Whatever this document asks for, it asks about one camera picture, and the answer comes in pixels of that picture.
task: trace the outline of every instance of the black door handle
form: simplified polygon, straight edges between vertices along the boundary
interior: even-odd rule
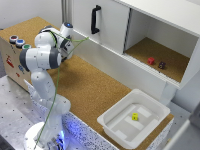
[[[98,10],[101,10],[101,7],[98,5],[96,5],[96,8],[92,10],[92,24],[91,24],[92,34],[96,34],[100,31],[98,28],[96,28],[96,12]]]

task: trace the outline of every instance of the robotic arm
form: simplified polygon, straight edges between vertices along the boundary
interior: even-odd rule
[[[71,51],[74,46],[68,40],[71,39],[72,32],[73,26],[69,23],[63,23],[60,31],[47,26],[35,37],[36,48],[24,49],[20,53],[21,65],[31,72],[31,81],[35,88],[32,99],[48,110],[54,101],[55,85],[46,70],[58,68],[62,60],[72,57]],[[55,139],[63,130],[62,115],[68,113],[70,107],[70,101],[57,94],[54,107],[41,134],[38,150],[50,149],[49,142],[55,143]]]

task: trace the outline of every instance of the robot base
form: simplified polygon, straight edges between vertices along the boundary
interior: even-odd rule
[[[25,134],[24,137],[24,150],[49,150],[49,147],[43,147],[38,143],[38,145],[35,148],[36,141],[34,140],[34,137],[37,135],[37,133],[40,131],[40,129],[43,127],[44,122],[37,123],[33,125]]]

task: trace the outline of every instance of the brown work surface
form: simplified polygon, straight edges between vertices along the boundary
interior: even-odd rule
[[[148,64],[147,60],[149,57],[153,57],[155,63],[153,65],[148,65],[178,82],[181,82],[190,60],[188,57],[183,56],[149,38],[144,38],[142,41],[128,49],[125,53],[145,64]],[[165,69],[158,68],[161,61],[166,63]]]
[[[34,47],[35,36],[40,29],[49,24],[45,20],[36,17],[0,31],[0,36],[9,42],[9,37],[15,34]],[[48,70],[48,72],[54,83],[56,83],[57,69]],[[58,94],[71,101],[70,111],[119,149],[123,148],[104,133],[102,126],[97,122],[97,118],[130,91],[131,89],[78,56],[73,56],[60,66]],[[167,116],[138,149],[146,149],[172,119],[173,115]]]

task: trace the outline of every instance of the white plastic bin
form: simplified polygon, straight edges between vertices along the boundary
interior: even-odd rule
[[[138,120],[132,114],[138,113]],[[134,89],[97,121],[105,133],[126,149],[137,148],[170,113],[170,109],[144,92]]]

